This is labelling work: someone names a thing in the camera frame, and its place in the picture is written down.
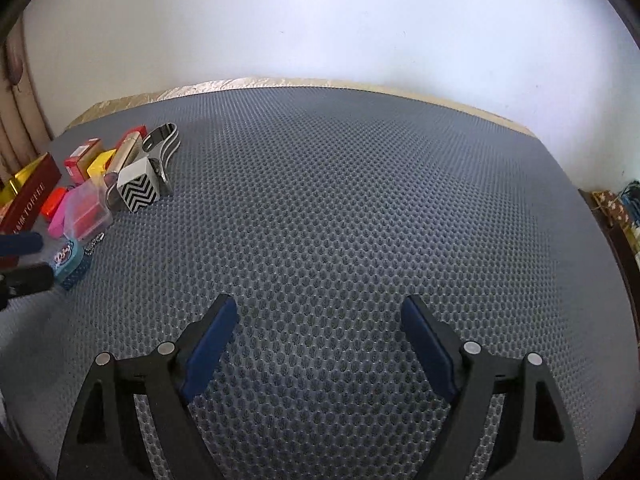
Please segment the cardboard box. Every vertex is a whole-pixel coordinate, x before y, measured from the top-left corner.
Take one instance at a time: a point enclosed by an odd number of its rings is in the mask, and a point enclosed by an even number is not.
[[[107,167],[111,162],[111,157],[115,154],[116,150],[107,150],[95,157],[94,161],[89,165],[86,172],[89,174],[89,178],[95,176],[101,176],[107,172]]]
[[[104,151],[100,139],[89,139],[81,144],[65,160],[65,168],[76,184],[80,185],[89,179],[87,170],[91,163]]]

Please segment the curtain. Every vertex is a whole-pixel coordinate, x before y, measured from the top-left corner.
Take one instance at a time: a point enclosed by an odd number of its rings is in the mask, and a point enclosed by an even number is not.
[[[20,17],[0,51],[0,180],[45,153],[50,138],[31,87]]]

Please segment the metal clip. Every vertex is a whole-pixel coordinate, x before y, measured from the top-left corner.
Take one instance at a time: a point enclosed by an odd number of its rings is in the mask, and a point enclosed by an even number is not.
[[[142,140],[142,151],[135,158],[135,160],[140,160],[140,158],[148,157],[154,173],[158,176],[161,195],[166,196],[174,193],[171,182],[166,175],[166,166],[179,146],[180,134],[178,133],[178,126],[175,123],[162,124]],[[124,202],[116,188],[117,181],[117,177],[114,180],[112,177],[111,180],[106,182],[107,204],[112,211],[120,211],[124,208]]]
[[[161,194],[172,195],[174,190],[169,178],[166,176],[166,165],[169,163],[175,150],[180,146],[180,135],[175,123],[166,123],[142,139],[142,152],[138,159],[148,156],[151,166],[154,168],[160,180]]]

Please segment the metal screw head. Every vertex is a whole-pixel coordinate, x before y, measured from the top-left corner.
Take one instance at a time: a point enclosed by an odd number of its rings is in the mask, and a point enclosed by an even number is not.
[[[95,363],[98,366],[104,366],[109,361],[111,361],[111,356],[107,352],[102,352],[101,354],[98,354],[95,358]]]
[[[482,350],[482,347],[475,341],[467,341],[462,348],[465,349],[466,353],[471,355],[477,355]]]
[[[540,366],[542,364],[542,357],[535,352],[531,352],[527,355],[527,361],[529,361],[534,366]]]
[[[165,341],[158,345],[158,353],[160,355],[169,355],[175,350],[175,345],[171,341]]]

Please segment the plastic container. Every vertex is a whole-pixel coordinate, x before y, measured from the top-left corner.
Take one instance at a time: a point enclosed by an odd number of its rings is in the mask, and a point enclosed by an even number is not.
[[[88,242],[113,223],[102,178],[87,180],[68,193],[65,205],[65,237]]]

